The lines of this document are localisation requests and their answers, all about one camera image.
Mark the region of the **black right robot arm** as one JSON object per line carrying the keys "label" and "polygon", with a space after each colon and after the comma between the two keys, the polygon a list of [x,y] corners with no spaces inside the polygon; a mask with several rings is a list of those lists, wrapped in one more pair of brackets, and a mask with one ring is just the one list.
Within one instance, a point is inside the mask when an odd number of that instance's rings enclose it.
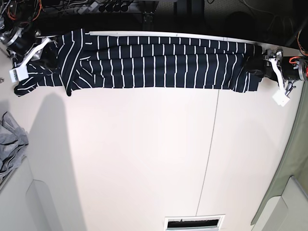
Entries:
{"label": "black right robot arm", "polygon": [[44,7],[59,7],[60,0],[2,0],[0,2],[0,42],[8,58],[18,67],[27,56],[30,62],[48,69],[57,67],[51,38],[45,38],[34,21]]}

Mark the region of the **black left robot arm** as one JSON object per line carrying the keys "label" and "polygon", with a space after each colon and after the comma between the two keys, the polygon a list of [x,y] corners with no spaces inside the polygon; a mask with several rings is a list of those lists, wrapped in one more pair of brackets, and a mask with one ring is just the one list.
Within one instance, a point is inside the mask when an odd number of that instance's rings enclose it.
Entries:
{"label": "black left robot arm", "polygon": [[286,56],[281,48],[266,50],[262,55],[257,55],[246,61],[245,70],[260,79],[265,77],[278,82],[270,58],[275,58],[277,67],[282,73],[282,78],[288,82],[308,80],[308,25],[301,26],[295,37],[291,39],[299,49],[299,55]]}

